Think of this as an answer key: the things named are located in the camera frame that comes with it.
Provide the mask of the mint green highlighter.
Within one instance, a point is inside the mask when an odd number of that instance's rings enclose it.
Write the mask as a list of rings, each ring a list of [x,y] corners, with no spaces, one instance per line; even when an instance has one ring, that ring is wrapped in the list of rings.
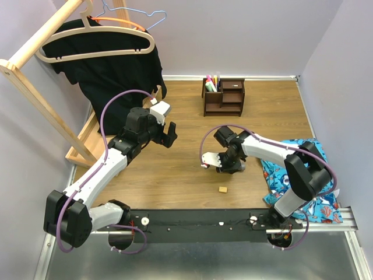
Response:
[[[208,92],[217,92],[215,85],[211,81],[205,83],[205,88]]]

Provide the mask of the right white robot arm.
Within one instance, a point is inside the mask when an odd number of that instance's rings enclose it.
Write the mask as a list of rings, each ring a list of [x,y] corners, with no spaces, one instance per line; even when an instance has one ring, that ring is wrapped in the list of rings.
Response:
[[[269,208],[264,216],[266,226],[282,228],[298,208],[321,195],[327,184],[336,185],[332,168],[311,142],[285,144],[246,129],[237,134],[228,125],[219,127],[213,137],[226,150],[201,155],[202,166],[214,166],[218,172],[233,174],[243,170],[243,162],[251,156],[285,168],[290,188]]]

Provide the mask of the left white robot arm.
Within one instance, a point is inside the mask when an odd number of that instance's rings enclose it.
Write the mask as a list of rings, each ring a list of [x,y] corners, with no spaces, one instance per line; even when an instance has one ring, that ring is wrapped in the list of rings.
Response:
[[[117,200],[93,206],[99,193],[153,141],[166,148],[176,140],[176,124],[164,132],[171,106],[161,101],[151,108],[130,110],[125,126],[108,143],[99,160],[75,183],[62,192],[52,191],[46,200],[43,229],[74,248],[80,247],[91,232],[113,226],[124,230],[129,224],[129,207]]]

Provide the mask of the dark wooden desk organizer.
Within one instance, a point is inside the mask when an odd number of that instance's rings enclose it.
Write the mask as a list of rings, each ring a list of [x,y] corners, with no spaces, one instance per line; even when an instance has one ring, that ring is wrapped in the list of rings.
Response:
[[[208,92],[205,88],[207,79],[202,82],[203,116],[237,116],[244,108],[245,79],[221,78],[220,90]]]

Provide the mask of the pink capped white marker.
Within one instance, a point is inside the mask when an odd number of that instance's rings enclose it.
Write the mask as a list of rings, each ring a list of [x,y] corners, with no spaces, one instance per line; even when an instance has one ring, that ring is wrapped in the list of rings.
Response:
[[[210,84],[210,85],[212,85],[212,84],[213,84],[213,82],[212,82],[212,79],[211,79],[210,75],[206,75],[206,79],[207,79],[206,81],[207,81],[207,82],[209,82],[209,84]]]

